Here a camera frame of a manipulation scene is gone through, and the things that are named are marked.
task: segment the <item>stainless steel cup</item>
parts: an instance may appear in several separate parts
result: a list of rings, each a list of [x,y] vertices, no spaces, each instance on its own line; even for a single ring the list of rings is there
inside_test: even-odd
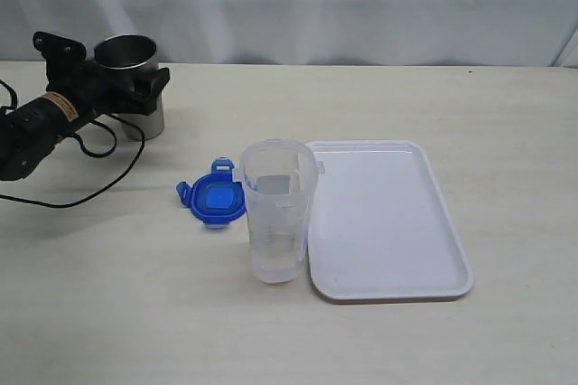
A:
[[[132,84],[134,76],[159,69],[156,43],[139,34],[123,34],[110,37],[94,48],[94,61],[115,73],[127,84]],[[124,120],[139,126],[145,139],[153,139],[164,131],[163,98],[157,99],[156,111],[150,116],[122,114]],[[141,136],[133,127],[122,125],[129,139],[140,141]]]

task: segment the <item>black cable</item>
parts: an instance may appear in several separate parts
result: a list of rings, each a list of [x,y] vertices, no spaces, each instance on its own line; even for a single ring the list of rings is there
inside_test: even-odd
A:
[[[86,146],[84,145],[84,141],[82,140],[82,136],[80,136],[79,134],[70,134],[69,137],[75,139],[80,144],[80,150],[82,150],[82,153],[84,153],[86,156],[94,157],[95,159],[102,159],[104,157],[109,157],[110,155],[115,153],[118,144],[117,134],[115,134],[115,131],[112,130],[107,125],[105,125],[104,123],[100,123],[97,120],[91,121],[90,124],[105,129],[113,137],[115,143],[112,145],[110,150],[106,151],[105,153],[94,153],[86,148]]]
[[[120,118],[120,117],[117,117],[117,116],[115,116],[115,115],[113,115],[113,114],[105,114],[105,115],[108,116],[108,117],[110,117],[110,118],[113,118],[114,120],[116,120],[116,121],[118,121],[118,122],[120,122],[120,123],[123,123],[123,124],[125,124],[125,125],[127,125],[127,126],[130,126],[130,127],[134,128],[134,129],[136,129],[136,130],[138,131],[138,133],[140,134],[140,136],[141,136],[141,145],[140,145],[140,147],[138,148],[138,151],[136,152],[135,157],[133,158],[132,162],[128,165],[128,167],[125,169],[125,171],[124,171],[122,174],[120,174],[115,180],[113,180],[111,183],[109,183],[108,185],[106,185],[104,188],[102,188],[102,189],[100,189],[100,190],[92,193],[91,195],[89,195],[89,196],[87,196],[87,197],[84,197],[84,198],[81,199],[81,200],[77,200],[77,201],[75,201],[75,202],[69,202],[69,203],[66,203],[66,204],[52,204],[52,203],[49,203],[49,202],[39,202],[39,201],[36,201],[36,200],[28,200],[28,199],[25,199],[25,198],[13,197],[13,196],[11,196],[11,195],[2,195],[2,194],[0,194],[0,199],[8,200],[8,201],[10,201],[10,202],[21,202],[21,203],[24,203],[24,204],[33,204],[33,205],[36,205],[36,206],[48,207],[49,209],[68,209],[68,208],[70,208],[70,207],[79,206],[79,205],[81,205],[81,204],[84,204],[85,202],[88,202],[88,201],[92,200],[93,198],[98,197],[101,193],[104,193],[104,192],[108,191],[108,190],[109,190],[110,188],[112,188],[115,184],[117,184],[118,182],[120,182],[121,180],[123,180],[123,179],[126,177],[126,175],[127,175],[128,173],[130,173],[131,170],[135,167],[136,162],[138,161],[138,158],[141,157],[141,154],[143,153],[143,150],[145,150],[145,132],[144,132],[143,129],[141,129],[139,126],[134,125],[133,123],[130,123],[130,122],[128,122],[128,121],[126,121],[126,120],[124,120],[124,119],[122,119],[122,118]]]
[[[16,91],[12,87],[10,87],[7,83],[5,83],[3,80],[0,80],[0,85],[2,85],[10,95],[10,106],[0,107],[0,115],[4,115],[7,110],[10,109],[11,111],[14,111],[15,109],[18,108],[18,95],[16,94]]]

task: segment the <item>orange label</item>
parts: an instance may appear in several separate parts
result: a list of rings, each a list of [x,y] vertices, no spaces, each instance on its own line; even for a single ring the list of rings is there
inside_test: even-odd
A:
[[[50,102],[56,105],[58,109],[62,111],[62,114],[66,116],[69,122],[74,121],[79,117],[79,112],[76,110],[76,108],[74,108],[74,105],[72,105],[70,101],[60,93],[49,91],[42,97],[48,99]]]

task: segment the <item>white backdrop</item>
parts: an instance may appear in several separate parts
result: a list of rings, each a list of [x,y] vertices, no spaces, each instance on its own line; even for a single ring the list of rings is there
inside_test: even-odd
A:
[[[0,0],[0,59],[34,31],[145,33],[163,61],[578,65],[578,0]]]

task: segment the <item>clear plastic container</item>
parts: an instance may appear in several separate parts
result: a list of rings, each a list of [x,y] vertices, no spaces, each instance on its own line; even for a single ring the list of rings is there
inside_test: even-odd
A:
[[[269,283],[299,275],[319,169],[306,145],[272,139],[253,144],[235,170],[243,183],[253,274]]]

